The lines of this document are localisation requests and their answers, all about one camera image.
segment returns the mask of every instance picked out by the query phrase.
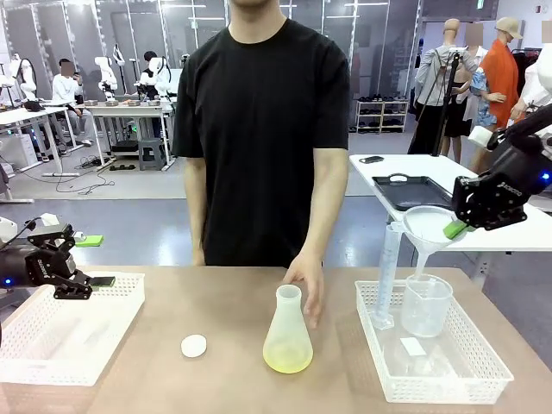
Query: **man's hand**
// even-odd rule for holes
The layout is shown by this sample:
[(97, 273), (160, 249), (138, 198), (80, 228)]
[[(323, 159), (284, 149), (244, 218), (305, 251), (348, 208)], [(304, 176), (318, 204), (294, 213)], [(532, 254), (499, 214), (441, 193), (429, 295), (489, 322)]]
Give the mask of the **man's hand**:
[(303, 281), (309, 296), (304, 304), (304, 314), (309, 318), (310, 326), (316, 328), (322, 315), (324, 299), (324, 275), (322, 262), (314, 254), (299, 253), (285, 274), (282, 283), (290, 285)]
[(503, 95), (500, 92), (489, 93), (486, 96), (486, 100), (489, 102), (498, 102), (499, 104), (502, 104), (506, 100), (506, 95)]
[(510, 118), (516, 121), (527, 110), (527, 104), (523, 99), (519, 99), (511, 109)]
[(194, 248), (191, 253), (191, 265), (194, 267), (205, 266), (205, 255), (201, 248)]

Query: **brown tabletop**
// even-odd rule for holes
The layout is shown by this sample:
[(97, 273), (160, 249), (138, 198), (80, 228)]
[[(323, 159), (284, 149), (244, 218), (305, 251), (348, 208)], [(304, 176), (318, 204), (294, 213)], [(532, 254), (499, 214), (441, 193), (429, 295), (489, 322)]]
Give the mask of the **brown tabletop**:
[[(456, 299), (515, 377), (495, 406), (385, 401), (354, 292), (354, 281), (376, 280), (377, 269), (326, 271), (326, 311), (319, 328), (310, 332), (314, 359), (294, 375), (275, 373), (262, 359), (283, 269), (83, 270), (145, 273), (146, 303), (96, 386), (0, 384), (0, 413), (533, 414), (552, 407), (552, 373), (456, 269), (430, 272), (454, 287)], [(399, 277), (411, 273), (398, 270)], [(195, 333), (207, 338), (208, 348), (203, 356), (189, 360), (181, 354), (180, 342)]]

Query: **shoe rack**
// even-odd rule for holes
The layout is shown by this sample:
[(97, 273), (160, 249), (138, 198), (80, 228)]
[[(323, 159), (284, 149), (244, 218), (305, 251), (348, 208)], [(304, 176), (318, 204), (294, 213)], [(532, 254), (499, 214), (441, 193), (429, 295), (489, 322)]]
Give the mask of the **shoe rack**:
[(408, 104), (406, 99), (356, 101), (356, 132), (404, 132)]

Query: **perforated basket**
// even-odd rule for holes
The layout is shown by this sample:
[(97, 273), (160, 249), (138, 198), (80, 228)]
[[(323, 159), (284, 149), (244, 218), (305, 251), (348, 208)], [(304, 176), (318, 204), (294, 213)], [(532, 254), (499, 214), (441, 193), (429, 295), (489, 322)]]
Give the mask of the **perforated basket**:
[(144, 274), (115, 276), (88, 300), (53, 298), (53, 286), (3, 330), (0, 382), (93, 386), (144, 303)]
[[(362, 328), (388, 402), (493, 405), (513, 381), (507, 366), (455, 299), (441, 335), (432, 340), (420, 340), (423, 345), (429, 344), (428, 348), (433, 347), (430, 351), (432, 354), (409, 356), (399, 340), (401, 336), (411, 336), (400, 326), (399, 313), (405, 282), (394, 282), (391, 309), (395, 315), (395, 327), (389, 331), (374, 329), (369, 316), (377, 301), (379, 283), (357, 281), (355, 285)], [(438, 371), (430, 365), (431, 358), (437, 353), (441, 361), (454, 360), (448, 367), (454, 366), (461, 374), (451, 374), (449, 371), (442, 376), (432, 376), (430, 372)], [(391, 374), (390, 363), (394, 368), (404, 365), (405, 374)], [(416, 367), (427, 368), (426, 374), (420, 375), (413, 369)]]

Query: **stool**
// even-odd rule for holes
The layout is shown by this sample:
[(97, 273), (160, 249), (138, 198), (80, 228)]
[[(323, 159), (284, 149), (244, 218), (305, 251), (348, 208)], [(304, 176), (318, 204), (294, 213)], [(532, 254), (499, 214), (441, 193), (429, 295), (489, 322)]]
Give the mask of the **stool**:
[(166, 164), (166, 154), (162, 140), (138, 141), (138, 157), (140, 171), (146, 168), (155, 168), (160, 171)]

